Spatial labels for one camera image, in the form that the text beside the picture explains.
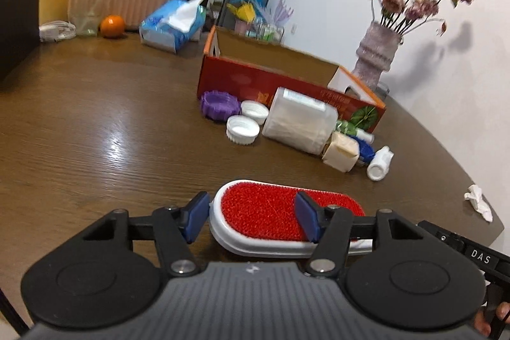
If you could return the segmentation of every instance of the screw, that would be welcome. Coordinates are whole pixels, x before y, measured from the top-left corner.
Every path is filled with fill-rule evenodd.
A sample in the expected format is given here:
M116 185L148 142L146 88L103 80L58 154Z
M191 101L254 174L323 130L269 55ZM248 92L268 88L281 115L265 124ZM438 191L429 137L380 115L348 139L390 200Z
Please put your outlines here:
M310 263L310 268L315 272L329 272L335 269L335 263L330 259L315 259Z
M188 274L192 271L195 271L196 265L193 261L190 261L189 259L178 259L177 261L172 263L170 268L175 273Z

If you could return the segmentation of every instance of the white bottle cap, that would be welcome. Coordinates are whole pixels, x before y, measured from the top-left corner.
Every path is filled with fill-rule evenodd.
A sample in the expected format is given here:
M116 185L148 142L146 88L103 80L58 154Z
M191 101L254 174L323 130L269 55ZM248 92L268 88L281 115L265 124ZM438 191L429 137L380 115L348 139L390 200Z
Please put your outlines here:
M388 146L384 146L382 149L378 150L367 168L367 176L369 179L374 182L383 179L390 169L392 158L393 152L390 151Z
M254 119L259 126L262 126L269 115L268 108L258 101L246 100L241 103L241 114Z
M226 136L238 145L249 145L260 133L256 121L245 116L231 116L226 121Z
M356 137L358 139L366 141L369 145L374 142L374 135L370 134L370 133L367 133L366 131L364 131L364 130L362 130L360 128L356 129Z

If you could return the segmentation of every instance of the blue gripper pad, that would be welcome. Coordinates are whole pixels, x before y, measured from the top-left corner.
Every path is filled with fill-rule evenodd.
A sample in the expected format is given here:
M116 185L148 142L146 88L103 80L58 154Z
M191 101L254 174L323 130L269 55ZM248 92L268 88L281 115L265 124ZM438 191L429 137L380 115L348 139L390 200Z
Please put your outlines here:
M322 237L323 230L319 225L317 211L308 204L307 200L298 192L294 198L294 213L297 222L303 228L310 242L318 243Z
M188 213L188 220L183 225L182 235L187 243L195 241L204 223L209 217L211 197L207 192L199 192L186 207L181 209Z

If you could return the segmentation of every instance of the vase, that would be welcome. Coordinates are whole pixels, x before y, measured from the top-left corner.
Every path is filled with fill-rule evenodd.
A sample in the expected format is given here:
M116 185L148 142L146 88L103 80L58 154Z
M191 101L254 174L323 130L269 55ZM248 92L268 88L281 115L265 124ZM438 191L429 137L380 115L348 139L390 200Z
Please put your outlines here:
M353 75L372 91L383 71L389 71L400 45L401 35L377 22L372 22L356 50L358 61Z

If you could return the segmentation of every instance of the black cable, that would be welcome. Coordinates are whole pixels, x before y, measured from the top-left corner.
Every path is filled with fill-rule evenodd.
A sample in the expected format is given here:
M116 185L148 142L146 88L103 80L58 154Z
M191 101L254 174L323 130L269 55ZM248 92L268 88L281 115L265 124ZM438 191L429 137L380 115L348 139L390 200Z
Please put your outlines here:
M16 310L9 302L1 288L0 288L0 313L3 314L7 322L20 336L23 336L27 331L29 331L29 327L16 312Z

